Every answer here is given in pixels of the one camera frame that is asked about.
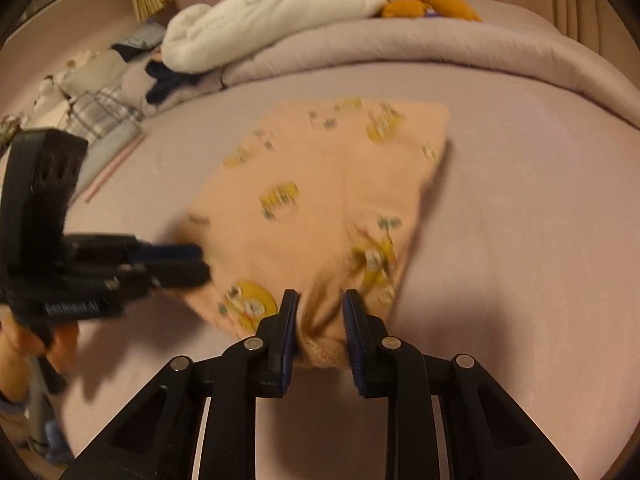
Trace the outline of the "person's left hand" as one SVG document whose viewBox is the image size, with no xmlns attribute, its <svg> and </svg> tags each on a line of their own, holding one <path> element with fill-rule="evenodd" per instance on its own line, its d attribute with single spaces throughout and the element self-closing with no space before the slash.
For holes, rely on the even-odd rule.
<svg viewBox="0 0 640 480">
<path fill-rule="evenodd" d="M 1 396 L 11 404 L 22 403 L 29 390 L 32 372 L 28 360 L 45 358 L 60 373 L 75 365 L 79 326 L 64 323 L 53 329 L 53 340 L 47 346 L 29 328 L 15 321 L 10 311 L 1 319 Z"/>
</svg>

